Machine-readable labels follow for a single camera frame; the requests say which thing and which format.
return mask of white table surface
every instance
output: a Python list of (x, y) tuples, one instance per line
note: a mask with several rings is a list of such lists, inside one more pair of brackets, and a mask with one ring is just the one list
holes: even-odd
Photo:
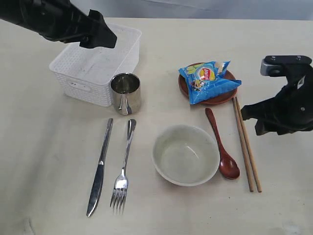
[[(243, 81), (241, 106), (270, 98), (285, 78), (260, 75), (271, 54), (313, 57), (313, 22), (249, 20), (107, 19), (142, 31), (143, 104), (131, 147), (130, 187), (123, 215), (109, 202), (119, 174), (129, 117), (63, 94), (48, 64), (66, 46), (0, 21), (0, 234), (30, 217), (36, 235), (313, 234), (313, 132), (257, 137), (246, 121), (263, 186), (250, 193), (231, 102), (213, 107), (226, 150), (241, 170), (238, 180), (218, 172), (206, 184), (184, 188), (155, 171), (156, 136), (174, 124), (198, 126), (213, 136), (201, 105), (190, 107), (178, 88), (178, 68), (231, 60)], [(99, 206), (86, 217), (90, 188), (107, 118), (114, 118)]]

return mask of stainless steel cup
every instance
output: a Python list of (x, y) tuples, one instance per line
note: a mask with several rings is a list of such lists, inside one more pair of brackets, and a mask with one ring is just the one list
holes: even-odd
[(131, 73), (120, 73), (111, 81), (113, 106), (122, 115), (136, 113), (141, 106), (140, 80)]

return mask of chopsticks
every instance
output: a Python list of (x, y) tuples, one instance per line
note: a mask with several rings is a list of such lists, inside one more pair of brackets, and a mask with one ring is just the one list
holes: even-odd
[(250, 160), (250, 164), (251, 164), (254, 180), (256, 183), (256, 187), (258, 189), (258, 192), (262, 192), (261, 183), (260, 183), (259, 176), (258, 176), (258, 171), (256, 169), (254, 157), (253, 157), (251, 147), (250, 147), (250, 142), (249, 142), (248, 135), (246, 132), (246, 127), (245, 127), (245, 124), (243, 121), (243, 117), (241, 115), (240, 105), (239, 105), (239, 102), (238, 102), (238, 99), (236, 96), (233, 98), (233, 105), (234, 105), (234, 110), (235, 110), (235, 116), (236, 116), (236, 121), (237, 121), (237, 128), (238, 128), (238, 132), (239, 132), (241, 149), (243, 151), (243, 156), (244, 156), (244, 162), (245, 162), (245, 167), (246, 167), (246, 175), (248, 178), (249, 189), (250, 189), (250, 192), (253, 192), (253, 190), (254, 190), (251, 171), (250, 171), (250, 167), (249, 167), (249, 160)]

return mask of spoon handle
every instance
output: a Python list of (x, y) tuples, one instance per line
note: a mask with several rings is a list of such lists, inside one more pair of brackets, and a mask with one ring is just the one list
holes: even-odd
[(221, 138), (220, 138), (220, 134), (219, 134), (219, 131), (217, 129), (217, 124), (216, 124), (216, 121), (215, 121), (215, 117), (214, 117), (214, 114), (212, 112), (212, 110), (210, 108), (206, 108), (205, 109), (205, 114), (207, 116), (207, 118), (209, 119), (210, 123), (211, 123), (211, 126), (213, 128), (213, 131), (214, 131), (214, 134), (215, 134), (215, 137), (216, 137), (216, 141), (217, 141), (217, 145), (219, 146), (219, 150), (220, 150), (220, 153), (226, 153), (226, 150), (224, 149), (223, 145), (222, 145), (222, 141), (221, 141)]

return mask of brown plate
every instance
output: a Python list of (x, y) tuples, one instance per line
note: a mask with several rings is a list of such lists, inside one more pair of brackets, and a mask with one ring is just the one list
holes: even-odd
[[(234, 80), (235, 79), (234, 75), (228, 70), (226, 71), (224, 78), (228, 79), (228, 80)], [(187, 88), (185, 78), (181, 75), (179, 75), (179, 77), (178, 77), (178, 84), (179, 84), (179, 88), (180, 88), (181, 93), (183, 93), (184, 96), (189, 98), (188, 88)], [(236, 93), (237, 93), (237, 88), (232, 90), (232, 91), (221, 94), (217, 97), (201, 101), (201, 102), (199, 102), (199, 104), (204, 104), (204, 105), (223, 104), (223, 103), (229, 101), (232, 97), (234, 97)]]

